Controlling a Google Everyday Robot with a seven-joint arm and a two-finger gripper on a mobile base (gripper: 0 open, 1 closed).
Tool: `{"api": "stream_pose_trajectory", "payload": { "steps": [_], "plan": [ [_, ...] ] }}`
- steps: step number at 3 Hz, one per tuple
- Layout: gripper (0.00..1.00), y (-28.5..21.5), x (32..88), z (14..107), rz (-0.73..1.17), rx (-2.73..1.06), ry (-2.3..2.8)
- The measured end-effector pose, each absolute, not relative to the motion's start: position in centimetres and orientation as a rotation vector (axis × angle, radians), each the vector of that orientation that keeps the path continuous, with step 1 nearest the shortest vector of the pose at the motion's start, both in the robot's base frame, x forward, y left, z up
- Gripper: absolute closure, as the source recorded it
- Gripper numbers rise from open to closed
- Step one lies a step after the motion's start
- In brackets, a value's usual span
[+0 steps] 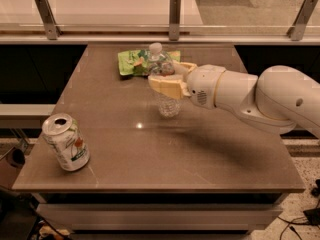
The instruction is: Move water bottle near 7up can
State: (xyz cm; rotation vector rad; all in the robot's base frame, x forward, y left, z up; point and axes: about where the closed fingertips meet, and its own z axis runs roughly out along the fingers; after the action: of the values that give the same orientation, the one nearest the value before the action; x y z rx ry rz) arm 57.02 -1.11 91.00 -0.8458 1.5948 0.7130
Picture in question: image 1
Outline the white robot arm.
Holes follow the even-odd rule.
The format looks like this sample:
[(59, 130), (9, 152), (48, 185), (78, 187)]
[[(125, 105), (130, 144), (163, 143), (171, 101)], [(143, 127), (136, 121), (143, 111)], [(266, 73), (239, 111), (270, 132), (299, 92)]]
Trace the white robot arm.
[(223, 109), (242, 122), (276, 134), (300, 126), (320, 138), (320, 84), (299, 70), (272, 66), (256, 76), (216, 65), (175, 65), (168, 76), (151, 75), (150, 87), (169, 98)]

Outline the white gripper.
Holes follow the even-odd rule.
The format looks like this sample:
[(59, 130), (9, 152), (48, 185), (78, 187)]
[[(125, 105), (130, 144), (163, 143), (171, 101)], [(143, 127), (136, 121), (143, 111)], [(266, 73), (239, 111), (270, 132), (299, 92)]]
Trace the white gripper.
[(214, 96), (218, 80), (226, 69), (215, 65), (197, 67), (194, 63), (177, 61), (173, 62), (173, 66), (177, 75), (150, 75), (148, 77), (150, 87), (169, 98), (179, 100), (190, 97), (195, 106), (214, 109)]

